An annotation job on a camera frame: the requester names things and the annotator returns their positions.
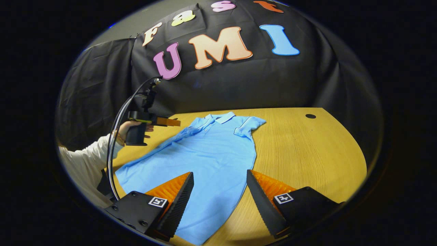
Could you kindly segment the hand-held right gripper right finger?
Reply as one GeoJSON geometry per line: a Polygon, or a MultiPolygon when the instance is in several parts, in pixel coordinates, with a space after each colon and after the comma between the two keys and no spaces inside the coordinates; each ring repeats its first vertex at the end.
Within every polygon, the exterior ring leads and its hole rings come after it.
{"type": "Polygon", "coordinates": [[[342,205],[312,187],[296,189],[251,169],[247,170],[246,183],[275,239],[310,229],[342,205]]]}

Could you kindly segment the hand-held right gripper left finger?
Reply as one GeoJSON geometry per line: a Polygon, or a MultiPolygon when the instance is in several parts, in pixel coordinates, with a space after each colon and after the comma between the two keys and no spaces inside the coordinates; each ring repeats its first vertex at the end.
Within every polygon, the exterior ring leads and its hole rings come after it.
{"type": "Polygon", "coordinates": [[[187,172],[146,193],[132,191],[104,210],[126,226],[168,242],[181,222],[194,184],[194,173],[187,172]]]}

